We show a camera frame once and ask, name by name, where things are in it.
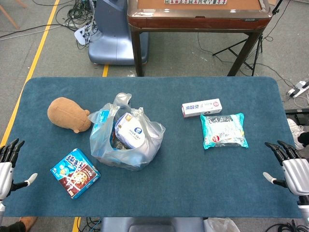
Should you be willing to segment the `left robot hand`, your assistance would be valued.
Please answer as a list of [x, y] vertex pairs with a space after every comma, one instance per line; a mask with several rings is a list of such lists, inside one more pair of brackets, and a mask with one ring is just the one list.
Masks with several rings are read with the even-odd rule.
[[30, 186], [38, 176], [37, 173], [33, 173], [27, 180], [14, 183], [14, 169], [24, 143], [25, 141], [19, 142], [17, 138], [0, 148], [0, 202], [3, 202], [12, 191]]

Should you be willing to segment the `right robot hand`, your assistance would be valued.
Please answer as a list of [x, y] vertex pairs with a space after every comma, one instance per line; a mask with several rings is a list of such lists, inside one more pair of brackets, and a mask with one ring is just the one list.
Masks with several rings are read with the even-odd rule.
[[295, 147], [278, 140], [278, 144], [265, 142], [282, 167], [284, 179], [279, 180], [264, 172], [264, 178], [272, 183], [287, 188], [292, 194], [303, 197], [309, 194], [309, 162], [300, 156]]

